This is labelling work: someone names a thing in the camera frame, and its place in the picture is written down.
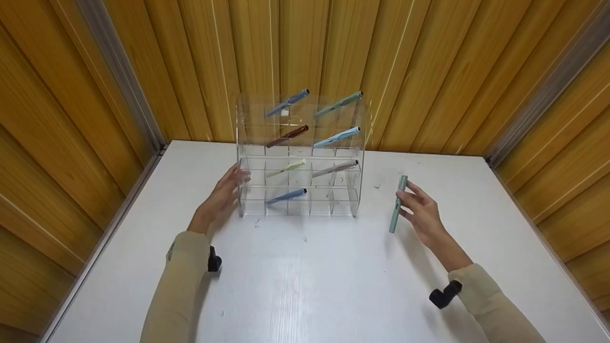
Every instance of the clear acrylic display stand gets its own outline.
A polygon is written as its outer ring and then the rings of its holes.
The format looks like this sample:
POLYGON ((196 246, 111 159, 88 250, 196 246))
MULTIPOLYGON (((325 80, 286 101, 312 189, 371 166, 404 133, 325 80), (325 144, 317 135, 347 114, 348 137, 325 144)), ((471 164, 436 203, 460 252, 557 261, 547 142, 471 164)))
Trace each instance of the clear acrylic display stand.
POLYGON ((239 213, 264 215, 352 215, 356 216, 362 190, 364 144, 368 111, 360 99, 320 117, 314 114, 330 103, 309 95, 284 109, 281 114, 266 117, 280 99, 276 96, 240 95, 235 107, 237 122, 237 165, 250 172, 250 182, 239 190, 239 213), (298 137, 267 148, 280 136, 308 125, 298 137), (321 148, 316 142, 353 128, 360 133, 321 148), (286 165, 305 159, 297 169, 284 171, 286 165), (316 171, 357 160, 347 170, 313 177, 316 171), (267 201, 294 190, 305 188, 305 196, 267 204, 267 201))

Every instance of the white table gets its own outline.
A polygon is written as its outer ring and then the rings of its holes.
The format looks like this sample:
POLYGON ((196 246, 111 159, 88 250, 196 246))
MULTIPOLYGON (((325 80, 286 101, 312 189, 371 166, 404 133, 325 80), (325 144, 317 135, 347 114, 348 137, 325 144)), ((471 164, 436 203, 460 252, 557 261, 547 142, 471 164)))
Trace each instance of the white table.
MULTIPOLYGON (((51 342, 137 342, 168 247, 234 159, 174 141, 51 342)), ((223 268, 197 299, 196 342, 485 342, 458 298, 428 300, 447 274, 410 224, 388 233, 403 173, 548 342, 610 341, 482 158, 367 152, 357 218, 235 213, 213 236, 223 268)))

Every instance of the acrylic divider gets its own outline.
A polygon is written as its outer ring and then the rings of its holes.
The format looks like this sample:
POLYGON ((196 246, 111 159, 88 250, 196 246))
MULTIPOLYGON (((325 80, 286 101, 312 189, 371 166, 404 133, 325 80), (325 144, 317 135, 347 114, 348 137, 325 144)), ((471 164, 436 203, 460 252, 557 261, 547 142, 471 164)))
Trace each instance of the acrylic divider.
POLYGON ((252 97, 240 95, 236 105, 237 159, 240 168, 251 173, 250 182, 239 187, 240 215, 356 215, 364 166, 364 123, 368 122, 363 119, 367 113, 364 103, 357 101, 349 108, 325 115, 324 125, 321 125, 313 114, 325 104, 319 98, 307 98, 309 102, 283 111, 286 116, 263 118, 265 111, 274 108, 276 103, 244 103, 252 97), (309 127, 306 134, 266 146, 303 125, 309 127), (313 148, 314 143, 353 126, 360 126, 361 133, 332 145, 313 148), (306 160, 303 166, 279 172, 302 159, 306 160), (315 172, 353 160, 358 160, 358 164, 351 169, 313 178, 315 172), (303 188, 307 190, 304 196, 267 205, 268 200, 303 188))

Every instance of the light green pen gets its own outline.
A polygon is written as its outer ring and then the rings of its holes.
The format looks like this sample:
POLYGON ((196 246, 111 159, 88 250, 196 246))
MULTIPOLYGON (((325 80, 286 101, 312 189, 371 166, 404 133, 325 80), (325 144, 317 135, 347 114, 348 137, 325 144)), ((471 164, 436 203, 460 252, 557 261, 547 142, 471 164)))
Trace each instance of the light green pen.
POLYGON ((333 110, 336 110, 336 109, 340 108, 341 106, 345 106, 349 103, 352 103, 352 102, 360 99, 362 97, 362 95, 363 95, 362 91, 358 91, 350 96, 346 96, 345 98, 337 101, 336 103, 319 110, 314 116, 319 117, 321 115, 327 114, 328 112, 332 112, 333 110))
POLYGON ((271 172, 267 173, 267 177, 270 178, 270 177, 275 176, 277 174, 281 174, 281 173, 287 172, 289 170, 297 169, 299 167, 304 166, 305 163, 307 163, 307 160, 305 160, 305 159, 302 159, 300 161, 296 161, 294 163, 291 163, 291 164, 288 164, 288 165, 284 166, 284 168, 281 168, 280 170, 275 170, 275 171, 271 171, 271 172))
MULTIPOLYGON (((398 182, 398 189, 404 190, 407 187, 407 176, 401 175, 400 181, 398 182)), ((390 233, 396 231, 396 223, 398 223, 398 213, 400 211, 400 198, 396 197, 396 204, 394 205, 394 213, 392 214, 392 221, 390 222, 390 233)))

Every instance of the beige long sleeve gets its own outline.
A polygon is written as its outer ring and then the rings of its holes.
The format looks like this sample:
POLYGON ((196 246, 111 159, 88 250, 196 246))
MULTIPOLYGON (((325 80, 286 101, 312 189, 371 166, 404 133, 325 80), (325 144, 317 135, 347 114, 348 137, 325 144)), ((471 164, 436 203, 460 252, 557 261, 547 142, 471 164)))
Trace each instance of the beige long sleeve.
POLYGON ((187 342, 195 294, 207 271, 209 255, 210 242, 205 235, 185 231, 176 236, 146 314, 141 343, 187 342))
POLYGON ((544 342, 529 320, 480 265, 472 264, 454 270, 449 273, 449 280, 458 280, 462 284, 458 296, 490 343, 544 342))

